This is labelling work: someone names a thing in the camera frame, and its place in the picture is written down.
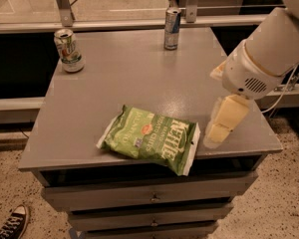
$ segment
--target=silver can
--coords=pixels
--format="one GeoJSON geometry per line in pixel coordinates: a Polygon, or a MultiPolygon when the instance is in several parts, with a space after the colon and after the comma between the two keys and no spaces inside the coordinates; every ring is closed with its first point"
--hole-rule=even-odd
{"type": "Polygon", "coordinates": [[[175,50],[178,46],[179,25],[181,10],[169,7],[166,10],[164,47],[167,50],[175,50]]]}
{"type": "Polygon", "coordinates": [[[62,62],[62,68],[69,73],[82,70],[85,60],[77,45],[75,34],[70,29],[61,29],[54,33],[54,42],[57,46],[62,62]]]}

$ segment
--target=person's foot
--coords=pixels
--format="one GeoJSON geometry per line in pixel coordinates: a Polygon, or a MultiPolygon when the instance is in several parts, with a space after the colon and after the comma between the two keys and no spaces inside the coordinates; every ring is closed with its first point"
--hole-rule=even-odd
{"type": "Polygon", "coordinates": [[[1,239],[20,239],[29,222],[29,209],[19,205],[0,229],[1,239]]]}

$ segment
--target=shoelace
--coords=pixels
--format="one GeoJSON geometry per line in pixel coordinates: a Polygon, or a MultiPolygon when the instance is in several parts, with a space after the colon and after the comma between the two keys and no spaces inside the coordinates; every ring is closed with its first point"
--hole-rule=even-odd
{"type": "Polygon", "coordinates": [[[2,229],[0,230],[0,236],[1,238],[9,238],[16,229],[18,229],[18,226],[21,224],[23,218],[22,217],[10,217],[4,223],[2,229]]]}

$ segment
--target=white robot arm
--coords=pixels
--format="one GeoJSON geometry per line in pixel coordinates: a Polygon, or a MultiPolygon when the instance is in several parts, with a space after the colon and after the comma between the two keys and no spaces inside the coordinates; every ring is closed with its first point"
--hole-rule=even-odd
{"type": "Polygon", "coordinates": [[[233,95],[218,101],[204,144],[223,143],[249,112],[250,100],[261,99],[280,85],[299,64],[299,0],[284,0],[211,73],[233,95]]]}

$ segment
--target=bag of chips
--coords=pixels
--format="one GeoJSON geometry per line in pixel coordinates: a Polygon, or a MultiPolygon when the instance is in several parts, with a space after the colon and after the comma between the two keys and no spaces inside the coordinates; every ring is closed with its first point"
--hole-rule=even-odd
{"type": "Polygon", "coordinates": [[[197,123],[155,115],[123,106],[97,143],[135,159],[168,166],[177,175],[188,175],[200,130],[197,123]]]}

